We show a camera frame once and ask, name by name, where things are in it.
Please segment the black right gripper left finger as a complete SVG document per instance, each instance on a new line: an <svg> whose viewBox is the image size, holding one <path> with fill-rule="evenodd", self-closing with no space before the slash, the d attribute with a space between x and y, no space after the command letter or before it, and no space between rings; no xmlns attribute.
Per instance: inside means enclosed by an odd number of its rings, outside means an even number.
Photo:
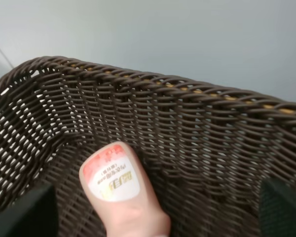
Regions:
<svg viewBox="0 0 296 237"><path fill-rule="evenodd" d="M45 184L0 213L0 237L56 237L58 209L53 185Z"/></svg>

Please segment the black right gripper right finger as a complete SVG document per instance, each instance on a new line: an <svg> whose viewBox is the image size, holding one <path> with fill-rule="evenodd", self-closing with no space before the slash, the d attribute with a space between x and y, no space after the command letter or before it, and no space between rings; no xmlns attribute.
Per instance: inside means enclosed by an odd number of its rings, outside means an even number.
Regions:
<svg viewBox="0 0 296 237"><path fill-rule="evenodd" d="M277 179L266 179L259 195L263 237L296 237L296 191Z"/></svg>

